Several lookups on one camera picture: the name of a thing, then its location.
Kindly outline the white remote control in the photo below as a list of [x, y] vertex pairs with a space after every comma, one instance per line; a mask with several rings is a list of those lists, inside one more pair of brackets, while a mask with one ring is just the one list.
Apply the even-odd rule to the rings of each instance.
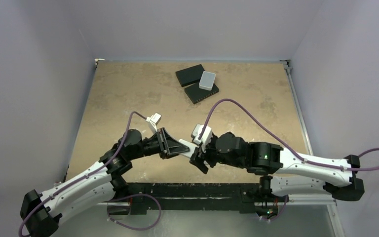
[[179, 143], [181, 143], [182, 145], [184, 145], [188, 148], [188, 150], [186, 152], [181, 152], [181, 153], [179, 153], [179, 155], [187, 157], [187, 158], [191, 158], [191, 156], [195, 152], [195, 149], [198, 147], [196, 144], [189, 142], [189, 141], [186, 141], [186, 140], [183, 140], [183, 139], [180, 139]]

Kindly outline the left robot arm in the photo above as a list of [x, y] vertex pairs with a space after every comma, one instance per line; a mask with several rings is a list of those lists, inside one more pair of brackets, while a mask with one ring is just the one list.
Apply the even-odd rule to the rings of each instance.
[[20, 210], [18, 235], [50, 237], [62, 224], [101, 202], [121, 202], [127, 197], [127, 183], [122, 175], [132, 168], [132, 160], [158, 154], [162, 159], [189, 156], [194, 144], [176, 140], [164, 128], [150, 138], [129, 129], [100, 159], [72, 179], [38, 193], [25, 194]]

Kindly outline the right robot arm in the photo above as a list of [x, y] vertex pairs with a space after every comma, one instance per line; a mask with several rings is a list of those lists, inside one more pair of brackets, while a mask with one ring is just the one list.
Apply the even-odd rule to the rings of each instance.
[[191, 164], [203, 173], [220, 163], [259, 175], [257, 194], [264, 201], [291, 194], [330, 194], [337, 200], [358, 201], [365, 192], [363, 180], [353, 171], [359, 167], [354, 155], [343, 159], [304, 155], [300, 159], [277, 144], [246, 142], [231, 132], [220, 137], [206, 133], [202, 138], [193, 132], [191, 138], [197, 145]]

